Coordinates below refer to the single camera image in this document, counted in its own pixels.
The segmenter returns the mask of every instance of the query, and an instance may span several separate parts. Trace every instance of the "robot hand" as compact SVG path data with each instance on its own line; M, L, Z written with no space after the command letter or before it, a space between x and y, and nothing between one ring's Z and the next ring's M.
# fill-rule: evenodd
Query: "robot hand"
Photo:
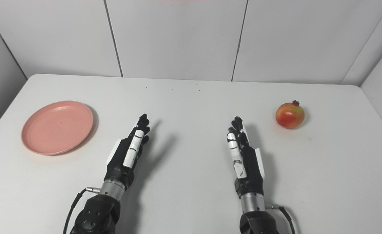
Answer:
M227 134L234 170L234 183L241 201L243 215L240 218L242 234L277 234L275 219L265 211L264 169L259 148L250 146L243 120L235 117Z
M124 191L132 185L133 169L142 153L143 145L149 140L146 136L150 131L148 125L148 117L143 114L129 136L117 140L107 160L107 172L99 194L87 200L84 209L75 219L71 234L114 234L120 217L120 199Z

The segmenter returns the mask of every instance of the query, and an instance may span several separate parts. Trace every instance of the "robot finger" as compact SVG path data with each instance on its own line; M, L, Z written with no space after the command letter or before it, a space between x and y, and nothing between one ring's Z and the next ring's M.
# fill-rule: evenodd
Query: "robot finger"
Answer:
M151 128L149 126L147 126L145 128L145 131L143 131L143 132L145 133L145 135L147 135L150 131L151 131Z
M142 146L144 144L146 144L146 142L148 142L148 141L149 141L149 136L144 136L143 139L142 139Z
M242 179L247 177L246 169L243 165L243 157L240 154L239 144L236 141L236 136L234 133L227 134L228 147L231 153L231 159L233 160L234 171L236 172L237 178Z
M136 155L139 152L144 135L145 134L142 130L136 130L129 149L127 150L126 157L124 158L123 166L127 166L129 168L133 167L133 163L135 162Z

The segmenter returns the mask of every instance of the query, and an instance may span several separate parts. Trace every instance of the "black joint housing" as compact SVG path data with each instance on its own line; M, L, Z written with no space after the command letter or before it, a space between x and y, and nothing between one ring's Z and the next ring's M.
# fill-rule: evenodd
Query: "black joint housing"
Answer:
M252 211L240 217L240 233L279 234L276 221L266 211Z
M107 195L99 194L87 200L84 209L75 219L71 234L111 233L120 217L120 203Z

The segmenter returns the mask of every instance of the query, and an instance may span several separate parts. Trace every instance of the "silver cylindrical joint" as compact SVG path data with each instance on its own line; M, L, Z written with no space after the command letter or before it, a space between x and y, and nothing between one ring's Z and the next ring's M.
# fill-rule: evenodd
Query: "silver cylindrical joint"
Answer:
M120 201L123 196L125 186L117 179L106 179L100 189L99 194L111 196Z
M265 210L264 196L260 193L249 192L240 196L243 213L255 210Z

